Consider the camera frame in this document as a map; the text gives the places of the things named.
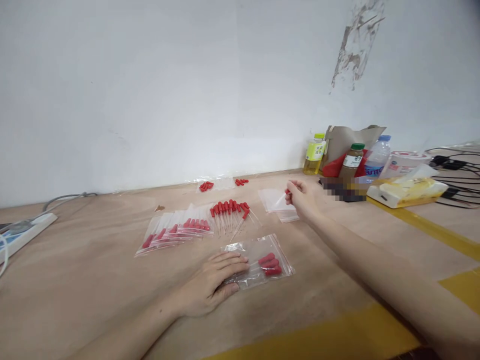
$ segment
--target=person's right hand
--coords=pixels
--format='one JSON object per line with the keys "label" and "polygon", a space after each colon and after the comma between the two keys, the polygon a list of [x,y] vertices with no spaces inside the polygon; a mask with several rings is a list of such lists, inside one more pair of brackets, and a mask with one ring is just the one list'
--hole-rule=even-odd
{"label": "person's right hand", "polygon": [[305,222],[311,221],[319,212],[312,192],[303,181],[289,180],[286,187],[290,190],[285,195],[287,205],[292,204],[298,216]]}

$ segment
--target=table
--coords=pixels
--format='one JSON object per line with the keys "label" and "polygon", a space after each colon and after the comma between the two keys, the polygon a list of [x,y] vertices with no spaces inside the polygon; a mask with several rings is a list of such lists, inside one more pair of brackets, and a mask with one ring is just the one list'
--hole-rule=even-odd
{"label": "table", "polygon": [[[266,214],[257,190],[305,180],[332,219],[409,260],[480,313],[479,263],[370,202],[344,203],[323,193],[316,176],[286,171],[246,176],[226,191],[171,186],[80,198],[10,259],[0,280],[0,349],[6,359],[61,359],[115,327],[154,294],[186,279],[230,236],[134,258],[154,209],[247,201],[263,226],[247,223],[235,241],[275,233],[294,276],[241,291],[213,313],[174,323],[147,359],[387,359],[419,345],[405,325],[345,273],[304,223]],[[0,210],[0,222],[33,216],[42,205]]]}

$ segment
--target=wall stain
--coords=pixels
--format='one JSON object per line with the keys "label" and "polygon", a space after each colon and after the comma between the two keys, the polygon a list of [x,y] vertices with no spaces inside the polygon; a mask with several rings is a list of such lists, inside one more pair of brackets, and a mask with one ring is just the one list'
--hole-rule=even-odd
{"label": "wall stain", "polygon": [[355,0],[338,52],[332,88],[341,79],[355,90],[355,82],[362,78],[367,66],[379,23],[385,19],[384,8],[385,0]]}

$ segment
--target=blue label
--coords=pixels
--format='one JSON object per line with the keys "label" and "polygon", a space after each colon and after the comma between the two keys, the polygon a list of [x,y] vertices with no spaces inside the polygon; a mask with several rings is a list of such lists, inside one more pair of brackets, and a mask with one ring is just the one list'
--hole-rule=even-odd
{"label": "blue label", "polygon": [[369,177],[372,177],[372,178],[378,178],[383,169],[384,169],[383,166],[368,166],[368,165],[365,165],[365,174],[366,174],[366,176],[369,176]]}

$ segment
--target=hand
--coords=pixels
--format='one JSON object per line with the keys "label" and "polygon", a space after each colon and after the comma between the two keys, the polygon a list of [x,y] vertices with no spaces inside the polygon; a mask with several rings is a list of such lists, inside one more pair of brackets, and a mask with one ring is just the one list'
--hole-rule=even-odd
{"label": "hand", "polygon": [[312,192],[303,181],[290,180],[286,183],[289,193],[285,195],[287,205],[292,204],[298,216],[305,222],[311,221],[319,212]]}
{"label": "hand", "polygon": [[230,251],[210,257],[175,293],[174,302],[179,306],[179,315],[199,317],[208,314],[235,294],[239,290],[237,283],[220,285],[232,275],[248,270],[248,260],[247,257]]}

